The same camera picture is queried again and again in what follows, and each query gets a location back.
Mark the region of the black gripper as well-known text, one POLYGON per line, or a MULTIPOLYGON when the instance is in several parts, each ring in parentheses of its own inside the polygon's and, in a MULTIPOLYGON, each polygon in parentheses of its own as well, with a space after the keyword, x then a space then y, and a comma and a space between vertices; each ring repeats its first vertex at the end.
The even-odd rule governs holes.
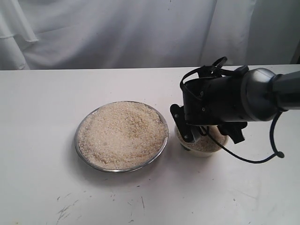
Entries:
POLYGON ((234 144, 238 144, 245 141, 242 130, 246 128, 247 125, 247 122, 225 122, 217 127, 222 135, 228 135, 234 144))

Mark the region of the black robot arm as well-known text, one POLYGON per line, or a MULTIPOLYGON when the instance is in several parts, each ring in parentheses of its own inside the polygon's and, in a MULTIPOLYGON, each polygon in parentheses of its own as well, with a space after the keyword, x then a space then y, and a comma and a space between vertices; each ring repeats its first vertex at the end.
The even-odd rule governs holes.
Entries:
POLYGON ((203 66, 184 75, 184 121, 190 126, 216 125, 234 143, 244 141, 247 122, 270 121, 279 111, 300 108, 300 73, 275 74, 247 66, 234 71, 203 66), (193 74, 198 78, 185 81, 193 74))

